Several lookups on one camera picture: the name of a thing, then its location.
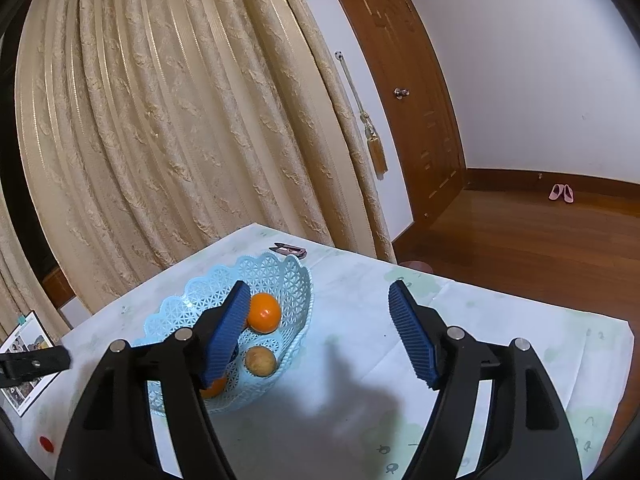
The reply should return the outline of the large mandarin with stem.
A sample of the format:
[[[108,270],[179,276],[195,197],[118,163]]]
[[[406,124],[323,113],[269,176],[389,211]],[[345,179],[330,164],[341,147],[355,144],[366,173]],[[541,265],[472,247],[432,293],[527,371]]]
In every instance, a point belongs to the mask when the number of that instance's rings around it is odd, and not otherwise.
[[[226,390],[228,382],[228,376],[224,375],[221,378],[215,379],[206,389],[201,389],[201,397],[203,399],[213,399],[216,396],[220,396],[221,393]]]

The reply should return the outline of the curtain tieback tassel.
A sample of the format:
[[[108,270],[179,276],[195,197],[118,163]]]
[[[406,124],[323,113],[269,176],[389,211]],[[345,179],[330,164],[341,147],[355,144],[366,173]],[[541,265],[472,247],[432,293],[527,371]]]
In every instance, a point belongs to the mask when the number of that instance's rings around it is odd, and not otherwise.
[[[388,166],[386,162],[386,157],[384,153],[384,148],[382,144],[382,140],[378,135],[378,130],[376,130],[374,123],[363,106],[363,102],[360,99],[360,95],[358,94],[355,81],[352,79],[352,74],[348,68],[346,63],[344,54],[342,51],[335,51],[334,56],[337,61],[340,63],[343,73],[348,82],[350,91],[354,96],[357,108],[358,108],[358,116],[360,118],[360,122],[363,125],[364,136],[366,137],[367,147],[369,151],[369,156],[372,162],[372,166],[374,168],[374,172],[378,180],[382,180],[388,171]]]

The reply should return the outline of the pink slippers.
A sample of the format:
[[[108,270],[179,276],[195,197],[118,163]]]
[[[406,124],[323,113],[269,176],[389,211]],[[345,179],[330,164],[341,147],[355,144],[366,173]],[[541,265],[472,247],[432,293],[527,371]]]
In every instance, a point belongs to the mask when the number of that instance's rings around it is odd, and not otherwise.
[[[574,191],[568,184],[555,184],[548,195],[550,202],[562,200],[566,204],[574,203]]]

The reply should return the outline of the beige curtain left panel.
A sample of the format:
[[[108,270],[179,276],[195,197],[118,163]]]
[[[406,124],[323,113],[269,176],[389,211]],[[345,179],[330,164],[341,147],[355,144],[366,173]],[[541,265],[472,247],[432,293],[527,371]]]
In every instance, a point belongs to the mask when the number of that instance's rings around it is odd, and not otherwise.
[[[49,337],[58,342],[70,331],[30,266],[0,191],[0,315],[1,340],[18,325],[21,315],[35,312]]]

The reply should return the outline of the brown wooden door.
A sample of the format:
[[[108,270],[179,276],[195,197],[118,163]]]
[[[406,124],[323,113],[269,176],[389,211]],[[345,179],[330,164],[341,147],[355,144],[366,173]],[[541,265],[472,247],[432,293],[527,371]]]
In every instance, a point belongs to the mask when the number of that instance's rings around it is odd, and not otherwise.
[[[442,68],[412,0],[340,0],[390,125],[413,222],[432,224],[465,186]]]

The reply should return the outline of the red cherry tomato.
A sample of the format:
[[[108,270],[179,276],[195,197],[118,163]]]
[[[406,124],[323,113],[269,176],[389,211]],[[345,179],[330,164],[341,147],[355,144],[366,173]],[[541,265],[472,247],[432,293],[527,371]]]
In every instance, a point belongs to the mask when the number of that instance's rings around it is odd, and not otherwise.
[[[40,437],[39,437],[39,443],[40,443],[40,445],[42,446],[42,448],[43,448],[46,452],[48,452],[48,453],[53,453],[53,452],[54,452],[54,445],[53,445],[53,443],[51,442],[51,440],[50,440],[50,439],[48,439],[47,437],[45,437],[45,436],[40,436]]]

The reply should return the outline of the photo collage card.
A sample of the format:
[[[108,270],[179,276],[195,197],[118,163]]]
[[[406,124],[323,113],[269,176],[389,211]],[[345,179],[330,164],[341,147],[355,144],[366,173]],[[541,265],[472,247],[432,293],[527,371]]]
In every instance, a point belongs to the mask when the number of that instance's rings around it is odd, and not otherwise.
[[[1,393],[23,416],[55,374],[68,365],[34,311],[22,317],[1,344]]]

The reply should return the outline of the white cloud pattern tablecloth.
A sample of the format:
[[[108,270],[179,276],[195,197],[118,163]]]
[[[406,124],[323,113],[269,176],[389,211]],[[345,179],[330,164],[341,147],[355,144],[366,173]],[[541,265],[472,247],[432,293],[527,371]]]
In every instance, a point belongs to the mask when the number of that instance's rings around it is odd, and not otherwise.
[[[114,339],[135,342],[163,299],[191,278],[274,242],[305,247],[311,321],[298,355],[273,388],[213,426],[238,479],[400,479],[437,393],[416,378],[388,313],[388,286],[404,280],[416,302],[476,340],[527,339],[572,421],[584,474],[593,471],[627,387],[629,324],[421,274],[253,224],[211,244],[113,301],[69,332],[73,367],[21,416],[1,395],[16,436],[48,476],[88,378]],[[54,445],[46,452],[45,436]]]

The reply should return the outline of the small black clip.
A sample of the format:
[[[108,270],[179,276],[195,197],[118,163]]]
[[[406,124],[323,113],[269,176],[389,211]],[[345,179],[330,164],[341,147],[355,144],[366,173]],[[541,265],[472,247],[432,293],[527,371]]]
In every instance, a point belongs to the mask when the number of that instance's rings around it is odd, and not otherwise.
[[[299,260],[302,260],[307,255],[307,251],[303,247],[298,247],[291,244],[285,244],[285,243],[279,243],[279,242],[274,243],[272,246],[269,247],[269,249],[272,252],[275,252],[276,254],[279,254],[282,256],[294,256]]]

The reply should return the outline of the small tan longan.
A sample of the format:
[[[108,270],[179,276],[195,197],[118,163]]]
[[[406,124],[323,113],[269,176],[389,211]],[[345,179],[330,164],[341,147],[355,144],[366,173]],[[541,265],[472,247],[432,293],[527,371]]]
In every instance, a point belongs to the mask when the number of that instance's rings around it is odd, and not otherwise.
[[[278,368],[274,353],[263,346],[249,348],[245,353],[244,364],[250,374],[257,377],[269,377]]]

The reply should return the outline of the smooth orange mandarin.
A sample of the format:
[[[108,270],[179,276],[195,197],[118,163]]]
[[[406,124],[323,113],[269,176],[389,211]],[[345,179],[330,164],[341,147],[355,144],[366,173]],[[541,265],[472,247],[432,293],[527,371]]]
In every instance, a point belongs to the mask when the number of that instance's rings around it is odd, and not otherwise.
[[[279,301],[268,292],[258,292],[250,297],[247,326],[258,334],[270,334],[279,326],[282,311]]]

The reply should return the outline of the beige curtain right panel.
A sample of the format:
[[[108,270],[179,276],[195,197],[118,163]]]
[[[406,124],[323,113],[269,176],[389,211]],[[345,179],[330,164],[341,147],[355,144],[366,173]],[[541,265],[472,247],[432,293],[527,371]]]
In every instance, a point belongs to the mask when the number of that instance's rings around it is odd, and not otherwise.
[[[32,0],[15,101],[44,235],[91,312],[255,222],[395,258],[305,0]]]

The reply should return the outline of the light blue lattice basket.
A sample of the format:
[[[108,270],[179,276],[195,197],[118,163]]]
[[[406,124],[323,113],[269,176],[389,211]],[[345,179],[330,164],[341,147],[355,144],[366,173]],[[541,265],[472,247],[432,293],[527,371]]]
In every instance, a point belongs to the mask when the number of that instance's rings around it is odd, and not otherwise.
[[[224,390],[204,401],[209,415],[238,410],[258,400],[291,366],[308,332],[314,302],[310,271],[299,258],[265,252],[258,257],[242,256],[232,266],[213,266],[188,281],[181,295],[165,298],[145,319],[143,337],[134,342],[136,347],[157,344],[179,328],[192,327],[204,311],[220,307],[238,281],[247,284],[252,296],[274,300],[280,316],[264,328],[253,322],[245,325],[224,372]],[[267,376],[256,375],[246,365],[247,351],[255,347],[269,350],[276,360],[274,371]]]

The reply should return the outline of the beige curtain panel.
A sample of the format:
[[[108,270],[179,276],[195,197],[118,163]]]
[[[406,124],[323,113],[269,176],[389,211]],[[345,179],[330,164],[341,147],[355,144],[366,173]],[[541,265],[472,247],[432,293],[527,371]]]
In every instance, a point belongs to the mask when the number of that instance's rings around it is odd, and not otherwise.
[[[91,312],[255,222],[395,258],[305,0],[32,0],[15,101],[44,235]]]
[[[0,315],[1,340],[18,325],[21,315],[35,312],[49,337],[58,342],[70,331],[30,266],[0,191]]]

